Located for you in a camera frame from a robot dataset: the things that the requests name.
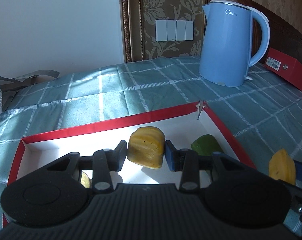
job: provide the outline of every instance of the electric kettle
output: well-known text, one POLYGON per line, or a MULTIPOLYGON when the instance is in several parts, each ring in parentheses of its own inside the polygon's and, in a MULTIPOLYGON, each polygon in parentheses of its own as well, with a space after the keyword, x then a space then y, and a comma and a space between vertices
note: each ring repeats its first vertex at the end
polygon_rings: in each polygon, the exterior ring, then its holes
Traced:
POLYGON ((248 68, 257 63, 270 42, 267 17, 250 6, 225 0, 212 0, 202 6, 206 31, 199 73, 205 79, 227 87, 238 87, 247 77, 248 68), (253 19, 262 29, 262 42, 251 57, 253 19))

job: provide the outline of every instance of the light switch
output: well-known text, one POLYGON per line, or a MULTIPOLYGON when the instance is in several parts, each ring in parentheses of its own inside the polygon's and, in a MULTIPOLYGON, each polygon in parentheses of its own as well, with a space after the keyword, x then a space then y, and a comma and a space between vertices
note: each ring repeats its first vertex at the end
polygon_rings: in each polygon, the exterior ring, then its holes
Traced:
POLYGON ((193 21, 185 22, 185 40, 193 41, 193 21))
POLYGON ((176 41, 185 41, 185 22, 186 21, 176 21, 176 34, 175 40, 176 41))
POLYGON ((166 20, 166 36, 168 41, 175 41, 176 20, 166 20))
POLYGON ((155 40, 167 41, 166 20, 155 20, 155 40))

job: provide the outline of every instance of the green fruit piece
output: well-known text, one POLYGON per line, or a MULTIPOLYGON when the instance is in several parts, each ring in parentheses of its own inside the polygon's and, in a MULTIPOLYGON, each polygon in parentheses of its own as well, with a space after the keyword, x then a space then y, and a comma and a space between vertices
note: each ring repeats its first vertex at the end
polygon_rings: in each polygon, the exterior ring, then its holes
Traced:
POLYGON ((221 146, 211 134, 205 134, 197 138, 192 144, 191 149, 198 155, 211 156, 213 152, 222 152, 221 146))

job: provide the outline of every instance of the kettle lid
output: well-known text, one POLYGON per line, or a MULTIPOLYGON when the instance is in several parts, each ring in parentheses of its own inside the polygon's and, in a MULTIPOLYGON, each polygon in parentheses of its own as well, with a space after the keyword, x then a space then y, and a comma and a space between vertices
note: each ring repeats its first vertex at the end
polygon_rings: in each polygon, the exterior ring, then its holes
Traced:
POLYGON ((245 5, 237 3, 237 2, 232 2, 232 1, 227 1, 227 0, 211 0, 210 3, 212 3, 212 2, 224 3, 224 4, 228 4, 228 5, 232 5, 232 6, 237 6, 237 7, 241 7, 241 8, 250 10, 250 8, 248 6, 245 6, 245 5))

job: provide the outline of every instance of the barcode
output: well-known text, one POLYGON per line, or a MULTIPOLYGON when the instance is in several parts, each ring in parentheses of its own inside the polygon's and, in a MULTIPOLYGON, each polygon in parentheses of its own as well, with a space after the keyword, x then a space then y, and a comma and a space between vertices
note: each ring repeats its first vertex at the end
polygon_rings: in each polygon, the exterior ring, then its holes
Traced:
POLYGON ((274 68, 275 70, 279 70, 281 62, 279 62, 276 59, 273 59, 271 57, 268 57, 267 61, 266 61, 266 65, 270 66, 271 68, 274 68))

